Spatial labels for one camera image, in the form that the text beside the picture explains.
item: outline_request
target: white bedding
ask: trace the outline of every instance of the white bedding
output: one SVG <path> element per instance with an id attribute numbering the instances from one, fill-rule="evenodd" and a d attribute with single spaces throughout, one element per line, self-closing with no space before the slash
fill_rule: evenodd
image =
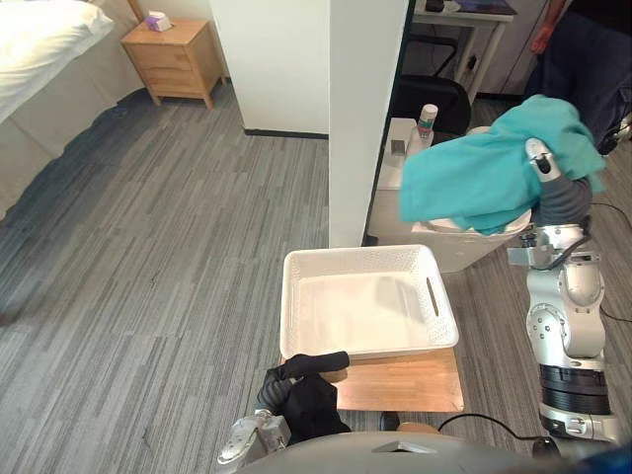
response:
<path id="1" fill-rule="evenodd" d="M 138 24 L 127 0 L 91 3 L 114 20 L 114 30 L 0 122 L 0 227 L 5 212 L 67 143 L 103 111 L 143 87 L 120 45 Z"/>
<path id="2" fill-rule="evenodd" d="M 0 3 L 0 123 L 113 27 L 82 1 Z"/>

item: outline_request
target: person's hand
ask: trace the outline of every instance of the person's hand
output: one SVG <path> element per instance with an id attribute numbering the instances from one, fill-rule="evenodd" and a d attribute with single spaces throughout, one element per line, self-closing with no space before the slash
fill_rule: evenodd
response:
<path id="1" fill-rule="evenodd" d="M 546 49 L 546 45 L 549 43 L 551 39 L 551 35 L 553 35 L 553 30 L 555 27 L 551 27 L 549 25 L 542 25 L 540 31 L 537 32 L 535 39 L 531 43 L 531 52 L 535 54 L 542 54 L 544 49 Z"/>

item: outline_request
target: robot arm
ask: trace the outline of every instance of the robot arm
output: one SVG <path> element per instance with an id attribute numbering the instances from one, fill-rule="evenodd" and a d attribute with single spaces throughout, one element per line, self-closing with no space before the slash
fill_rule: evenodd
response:
<path id="1" fill-rule="evenodd" d="M 590 239 L 590 184 L 560 173 L 540 140 L 530 138 L 525 148 L 542 194 L 534 231 L 521 237 L 521 249 L 509 249 L 509 258 L 530 267 L 526 331 L 540 365 L 540 420 L 556 437 L 618 443 L 603 374 L 599 254 L 583 247 Z"/>
<path id="2" fill-rule="evenodd" d="M 285 449 L 292 443 L 291 420 L 285 420 L 283 406 L 292 387 L 303 377 L 342 370 L 350 364 L 349 355 L 295 355 L 266 373 L 257 394 L 255 414 L 235 422 L 230 437 L 217 457 L 218 472 L 232 474 L 251 462 Z"/>

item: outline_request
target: tissue box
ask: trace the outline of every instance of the tissue box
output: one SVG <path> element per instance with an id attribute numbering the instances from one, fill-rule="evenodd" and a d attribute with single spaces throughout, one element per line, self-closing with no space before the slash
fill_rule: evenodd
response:
<path id="1" fill-rule="evenodd" d="M 169 17 L 162 12 L 149 12 L 145 22 L 147 23 L 147 28 L 152 32 L 165 32 L 172 28 Z"/>

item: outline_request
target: black cable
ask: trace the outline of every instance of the black cable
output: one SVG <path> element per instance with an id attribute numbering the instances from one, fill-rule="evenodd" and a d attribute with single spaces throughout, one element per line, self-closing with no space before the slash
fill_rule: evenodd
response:
<path id="1" fill-rule="evenodd" d="M 436 38 L 436 28 L 435 25 L 431 25 L 433 29 L 433 36 Z M 435 44 L 431 46 L 431 62 L 433 63 L 433 74 L 436 73 L 436 65 L 435 65 Z"/>
<path id="2" fill-rule="evenodd" d="M 465 417 L 475 417 L 475 418 L 483 418 L 485 420 L 488 420 L 492 423 L 495 423 L 497 425 L 500 425 L 501 427 L 503 427 L 510 435 L 512 435 L 514 438 L 516 439 L 520 439 L 522 441 L 536 441 L 538 439 L 544 439 L 546 438 L 546 436 L 541 436 L 541 435 L 537 435 L 537 436 L 519 436 L 517 434 L 514 433 L 514 431 L 508 427 L 507 425 L 505 425 L 503 422 L 496 420 L 495 418 L 489 417 L 487 415 L 482 415 L 480 413 L 461 413 L 460 415 L 455 415 L 452 418 L 448 418 L 447 420 L 445 420 L 443 423 L 441 423 L 438 427 L 438 431 L 440 432 L 443 427 L 445 425 L 447 425 L 448 423 L 453 422 L 454 420 L 458 420 L 459 418 L 465 418 Z"/>
<path id="3" fill-rule="evenodd" d="M 578 247 L 586 244 L 589 240 L 591 240 L 591 236 L 590 235 L 585 235 L 584 237 L 582 237 L 580 240 L 578 240 L 577 242 L 575 242 L 573 245 L 571 245 L 568 249 L 566 249 L 564 252 L 562 252 L 560 254 L 560 256 L 555 259 L 553 262 L 551 262 L 549 265 L 547 265 L 546 267 L 534 267 L 536 270 L 553 270 L 554 268 L 556 268 L 558 265 L 563 264 L 564 261 L 566 259 L 569 258 L 569 256 L 575 252 L 575 249 L 577 249 Z"/>
<path id="4" fill-rule="evenodd" d="M 613 125 L 611 128 L 609 128 L 609 129 L 606 131 L 606 133 L 605 133 L 605 134 L 606 134 L 606 135 L 609 135 L 609 134 L 613 134 L 613 135 L 615 135 L 615 134 L 617 134 L 618 132 L 625 130 L 628 126 L 630 126 L 630 124 L 629 124 L 629 123 L 626 123 L 626 124 L 622 125 L 622 124 L 623 124 L 623 122 L 625 121 L 625 119 L 626 119 L 627 117 L 628 117 L 628 115 L 627 115 L 627 114 L 626 114 L 625 116 L 623 116 L 623 118 L 621 119 L 621 121 L 620 121 L 617 125 Z"/>
<path id="5" fill-rule="evenodd" d="M 616 205 L 608 204 L 607 202 L 591 202 L 591 204 L 592 205 L 604 205 L 606 207 L 610 207 L 611 209 L 616 210 L 619 214 L 621 214 L 621 216 L 623 217 L 625 222 L 628 224 L 628 227 L 630 228 L 630 232 L 632 232 L 632 221 L 630 220 L 628 215 L 623 211 L 623 209 L 621 209 L 620 207 L 617 207 Z"/>
<path id="6" fill-rule="evenodd" d="M 617 318 L 616 316 L 612 316 L 605 309 L 603 309 L 603 306 L 600 306 L 599 309 L 601 310 L 601 314 L 603 314 L 603 316 L 605 316 L 606 318 L 613 319 L 614 321 L 621 321 L 622 323 L 632 323 L 632 319 Z"/>

